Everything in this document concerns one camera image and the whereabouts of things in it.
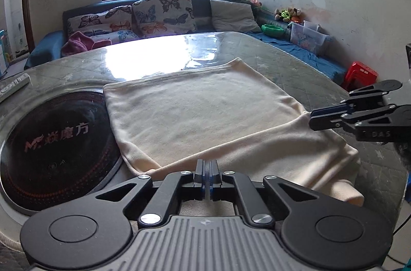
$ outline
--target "black glass plate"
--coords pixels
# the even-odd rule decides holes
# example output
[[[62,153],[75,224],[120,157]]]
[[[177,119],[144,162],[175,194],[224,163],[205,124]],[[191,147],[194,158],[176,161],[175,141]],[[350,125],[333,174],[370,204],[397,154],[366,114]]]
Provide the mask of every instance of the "black glass plate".
[[[3,194],[30,215],[96,190],[114,175],[119,157],[104,95],[59,95],[28,113],[8,136],[0,154]]]

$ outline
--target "blue blanket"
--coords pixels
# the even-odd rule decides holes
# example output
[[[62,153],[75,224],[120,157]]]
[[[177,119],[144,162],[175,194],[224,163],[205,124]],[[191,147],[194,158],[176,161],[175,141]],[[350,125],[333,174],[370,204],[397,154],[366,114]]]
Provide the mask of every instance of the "blue blanket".
[[[311,53],[310,51],[307,51],[297,45],[291,44],[287,41],[282,41],[280,39],[271,38],[263,33],[255,34],[249,31],[245,34],[257,38],[264,43],[268,43],[281,51],[291,54],[292,56],[305,62],[307,65],[310,65],[320,71],[338,85],[341,85],[344,81],[344,76],[347,73],[347,69],[328,58],[316,56],[314,53]]]

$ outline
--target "white remote control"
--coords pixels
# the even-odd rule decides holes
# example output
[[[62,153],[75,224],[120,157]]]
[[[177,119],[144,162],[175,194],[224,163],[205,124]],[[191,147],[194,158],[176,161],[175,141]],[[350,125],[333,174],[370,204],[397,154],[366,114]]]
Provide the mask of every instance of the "white remote control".
[[[30,76],[27,73],[20,75],[11,84],[8,84],[0,91],[0,103],[29,82]]]

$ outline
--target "beige towel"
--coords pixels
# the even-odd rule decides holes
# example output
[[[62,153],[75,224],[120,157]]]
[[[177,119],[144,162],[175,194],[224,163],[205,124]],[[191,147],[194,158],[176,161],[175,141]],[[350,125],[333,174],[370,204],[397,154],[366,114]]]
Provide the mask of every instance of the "beige towel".
[[[237,58],[104,87],[110,123],[135,175],[155,180],[217,159],[262,181],[277,175],[362,205],[353,188],[356,149],[332,130],[314,132],[294,98]]]

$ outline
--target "pink cloth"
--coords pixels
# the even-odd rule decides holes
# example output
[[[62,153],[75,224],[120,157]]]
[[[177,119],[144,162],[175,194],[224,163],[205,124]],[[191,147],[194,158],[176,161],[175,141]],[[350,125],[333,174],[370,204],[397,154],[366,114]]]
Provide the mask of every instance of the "pink cloth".
[[[67,43],[61,48],[61,56],[71,56],[76,53],[86,52],[108,45],[111,45],[111,40],[109,39],[95,42],[92,38],[77,31],[70,36]]]

